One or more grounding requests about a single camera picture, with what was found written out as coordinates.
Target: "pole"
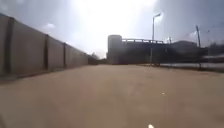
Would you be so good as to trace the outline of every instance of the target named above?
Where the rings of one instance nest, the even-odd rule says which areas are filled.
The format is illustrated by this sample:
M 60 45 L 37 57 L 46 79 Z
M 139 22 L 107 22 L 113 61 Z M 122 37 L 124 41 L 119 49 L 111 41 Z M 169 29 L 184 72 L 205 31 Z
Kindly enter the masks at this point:
M 200 33 L 199 33 L 199 28 L 198 26 L 196 25 L 196 31 L 197 31 L 197 35 L 198 35 L 198 45 L 199 45 L 199 53 L 201 51 L 201 39 L 200 39 Z
M 153 17 L 153 20 L 152 20 L 152 42 L 154 42 L 154 21 L 155 21 L 155 17 Z M 153 56 L 153 48 L 151 46 L 151 49 L 150 49 L 150 65 L 152 66 L 152 56 Z

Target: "tree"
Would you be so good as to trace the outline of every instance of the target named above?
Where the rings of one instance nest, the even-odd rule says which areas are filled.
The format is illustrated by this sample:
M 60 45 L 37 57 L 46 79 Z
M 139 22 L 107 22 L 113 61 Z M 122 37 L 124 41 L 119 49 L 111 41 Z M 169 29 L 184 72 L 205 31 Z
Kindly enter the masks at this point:
M 92 56 L 94 59 L 99 60 L 99 57 L 98 57 L 95 53 L 93 53 L 91 56 Z

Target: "cloud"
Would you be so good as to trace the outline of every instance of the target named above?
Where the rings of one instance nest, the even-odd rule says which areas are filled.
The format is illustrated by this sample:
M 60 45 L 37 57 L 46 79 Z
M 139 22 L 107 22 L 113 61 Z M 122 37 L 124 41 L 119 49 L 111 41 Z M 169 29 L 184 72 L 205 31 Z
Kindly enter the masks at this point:
M 8 10 L 8 6 L 2 3 L 1 1 L 0 1 L 0 10 L 2 10 L 3 12 Z
M 51 34 L 52 30 L 55 29 L 56 26 L 52 23 L 47 23 L 44 26 L 41 27 L 41 30 L 43 30 L 44 32 L 46 32 L 47 34 Z
M 16 2 L 17 2 L 18 4 L 23 4 L 23 3 L 25 2 L 25 0 L 16 0 Z
M 43 29 L 54 29 L 55 25 L 51 23 L 47 23 L 46 25 L 43 26 Z

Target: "sun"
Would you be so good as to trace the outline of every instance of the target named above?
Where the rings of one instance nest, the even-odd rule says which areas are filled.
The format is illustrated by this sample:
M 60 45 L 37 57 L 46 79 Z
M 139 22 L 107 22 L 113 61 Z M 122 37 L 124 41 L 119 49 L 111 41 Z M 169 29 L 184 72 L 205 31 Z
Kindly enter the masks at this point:
M 157 0 L 71 0 L 82 23 L 95 34 L 127 35 L 143 8 Z

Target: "pavement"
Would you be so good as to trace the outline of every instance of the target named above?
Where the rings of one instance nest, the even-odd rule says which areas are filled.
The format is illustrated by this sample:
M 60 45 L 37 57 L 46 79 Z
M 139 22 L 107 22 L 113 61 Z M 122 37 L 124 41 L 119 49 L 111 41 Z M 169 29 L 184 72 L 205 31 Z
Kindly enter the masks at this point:
M 0 128 L 223 128 L 223 97 L 224 74 L 86 66 L 1 83 Z

